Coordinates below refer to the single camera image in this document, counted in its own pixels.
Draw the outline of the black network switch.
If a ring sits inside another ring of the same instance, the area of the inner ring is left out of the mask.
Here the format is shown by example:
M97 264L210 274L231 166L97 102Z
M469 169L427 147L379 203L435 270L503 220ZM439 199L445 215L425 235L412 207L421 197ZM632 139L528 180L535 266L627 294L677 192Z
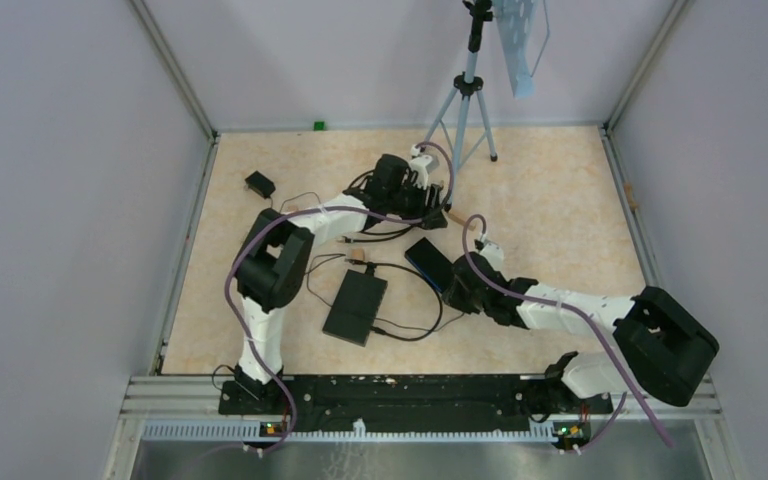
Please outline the black network switch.
M428 238L411 245L404 257L438 293L444 293L452 285L453 263Z
M371 274L348 270L337 291L322 332L364 347L383 302L388 282Z

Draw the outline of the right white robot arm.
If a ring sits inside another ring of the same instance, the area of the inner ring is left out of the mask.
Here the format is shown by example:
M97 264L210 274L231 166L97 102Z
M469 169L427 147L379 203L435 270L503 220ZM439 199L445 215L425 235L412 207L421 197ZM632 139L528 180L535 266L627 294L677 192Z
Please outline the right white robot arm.
M561 360L560 376L546 385L549 404L560 412L572 412L597 394L626 391L630 381L662 403L686 407L720 349L713 334L660 287L646 286L632 296L584 294L531 278L507 279L478 252L458 258L452 275L442 296L461 312L610 346Z

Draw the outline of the black power adapter with cord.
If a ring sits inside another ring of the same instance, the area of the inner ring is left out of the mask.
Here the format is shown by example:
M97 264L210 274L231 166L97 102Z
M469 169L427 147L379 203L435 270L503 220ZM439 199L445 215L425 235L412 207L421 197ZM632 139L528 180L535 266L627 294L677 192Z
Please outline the black power adapter with cord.
M371 177L372 177L372 170L363 172L361 175L356 177L350 184L350 188L354 187L360 187L362 184L365 184ZM266 199L270 203L270 207L274 206L274 201L272 199L272 194L275 192L276 187L274 185L274 182L270 179L268 179L265 175L261 174L259 171L253 172L251 175L245 178L245 189L251 190L258 194L263 199ZM385 241L395 240L401 236L406 235L413 229L413 226L408 225L407 227L404 227L400 230L392 231L392 232L366 232L363 231L363 235L370 236L370 239L352 239L349 238L348 242L353 244L372 244L372 243L382 243ZM325 254L319 254L315 255L312 260L310 261L310 265L308 270L305 272L304 279L305 279L305 288L307 291L312 294L314 297L319 299L323 304L325 304L328 307L331 307L332 304L326 301L321 295L316 293L310 286L310 275L312 272L317 270L319 267L325 265L328 262L342 259L345 262L350 263L348 256L346 254L341 253L325 253ZM373 332L382 334L385 336L389 336L391 338L395 338L396 340L400 341L418 341L422 338L425 338L427 336L430 336L434 332L438 332L445 328L447 325L449 325L451 322L454 322L458 320L459 318L463 317L463 314L459 314L452 319L442 323L442 314L439 314L439 318L435 321L435 324L428 328L421 328L421 327L413 327L413 326L404 326L401 324L397 324L395 322L392 322L390 320L387 320L382 317L376 317L375 320L383 323L390 324L394 327L397 327L402 330L415 330L415 331L421 331L422 334L419 337L416 338L404 338L399 335L390 334L386 330L383 330L379 327L373 327Z

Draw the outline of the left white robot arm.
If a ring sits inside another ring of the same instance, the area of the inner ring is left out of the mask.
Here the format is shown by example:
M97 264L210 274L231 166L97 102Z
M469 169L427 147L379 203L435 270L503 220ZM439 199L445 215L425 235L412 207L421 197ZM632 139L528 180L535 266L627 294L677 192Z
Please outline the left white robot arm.
M408 160L382 155L367 180L328 201L295 212L267 208L259 213L225 280L226 301L244 331L234 380L252 410L268 413L279 404L283 320L312 250L382 222L445 227L443 209L452 193L433 183L431 175L450 164L447 156L416 145Z

